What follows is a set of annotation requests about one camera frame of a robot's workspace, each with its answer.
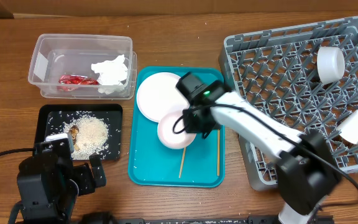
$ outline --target black tray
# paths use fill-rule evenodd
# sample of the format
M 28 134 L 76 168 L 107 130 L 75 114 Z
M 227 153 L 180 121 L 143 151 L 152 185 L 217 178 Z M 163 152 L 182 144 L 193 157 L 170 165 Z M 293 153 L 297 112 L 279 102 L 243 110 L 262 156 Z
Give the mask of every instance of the black tray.
M 120 158 L 122 128 L 122 107 L 118 104 L 45 105 L 41 107 L 38 115 L 34 143 L 44 141 L 49 134 L 60 133 L 63 126 L 59 126 L 63 122 L 69 123 L 72 118 L 80 117 L 76 111 L 89 111 L 89 115 L 104 119 L 104 122 L 109 126 L 109 137 L 106 141 L 109 147 L 100 151 L 100 153 L 104 156 L 103 159 L 118 160 Z

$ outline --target clear plastic container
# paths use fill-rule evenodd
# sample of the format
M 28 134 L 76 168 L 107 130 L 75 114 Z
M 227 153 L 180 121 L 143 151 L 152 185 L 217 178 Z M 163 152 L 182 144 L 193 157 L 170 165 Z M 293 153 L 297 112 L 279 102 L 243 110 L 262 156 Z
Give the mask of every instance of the clear plastic container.
M 91 65 L 125 56 L 127 79 L 122 85 L 60 84 L 62 75 L 81 75 L 98 79 Z M 38 38 L 31 59 L 29 83 L 41 89 L 46 98 L 125 100 L 134 96 L 137 75 L 136 54 L 132 39 L 110 35 L 43 34 Z M 62 87 L 75 87 L 64 91 Z M 98 88 L 113 90 L 100 93 Z

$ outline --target white cup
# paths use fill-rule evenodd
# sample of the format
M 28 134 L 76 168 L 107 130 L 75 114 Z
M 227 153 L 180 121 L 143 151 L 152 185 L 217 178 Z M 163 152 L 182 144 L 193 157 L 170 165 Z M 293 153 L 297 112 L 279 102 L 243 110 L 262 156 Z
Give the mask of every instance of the white cup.
M 339 134 L 342 138 L 352 144 L 358 144 L 358 110 L 353 112 L 338 127 Z
M 339 47 L 320 47 L 317 54 L 317 71 L 325 85 L 339 81 L 345 72 L 345 58 Z

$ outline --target gray dish rack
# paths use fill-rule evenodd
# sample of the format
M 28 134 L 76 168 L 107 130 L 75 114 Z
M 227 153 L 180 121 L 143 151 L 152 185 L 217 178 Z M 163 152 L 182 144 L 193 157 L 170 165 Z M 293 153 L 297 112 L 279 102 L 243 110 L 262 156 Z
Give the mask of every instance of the gray dish rack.
M 321 46 L 339 47 L 346 71 L 335 83 L 318 80 Z M 219 56 L 227 84 L 259 110 L 289 127 L 317 129 L 338 166 L 358 172 L 358 144 L 344 141 L 336 126 L 358 110 L 358 17 L 231 35 Z M 249 182 L 256 190 L 277 184 L 273 164 L 239 137 Z

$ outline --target white plate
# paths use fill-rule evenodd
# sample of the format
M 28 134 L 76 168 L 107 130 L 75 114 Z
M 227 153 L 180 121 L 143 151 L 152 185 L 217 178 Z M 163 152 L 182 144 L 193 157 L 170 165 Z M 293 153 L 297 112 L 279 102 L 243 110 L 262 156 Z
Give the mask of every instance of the white plate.
M 171 112 L 165 115 L 158 124 L 158 138 L 164 146 L 167 146 L 170 149 L 183 149 L 184 147 L 189 146 L 196 138 L 196 134 L 187 133 L 186 131 L 180 134 L 175 134 L 173 132 L 173 125 L 182 114 L 182 110 Z M 183 128 L 184 125 L 182 119 L 175 127 L 175 131 L 180 131 Z
M 175 87 L 179 79 L 178 75 L 169 72 L 147 77 L 136 93 L 136 103 L 140 112 L 149 120 L 160 122 L 173 108 L 188 108 L 189 102 Z

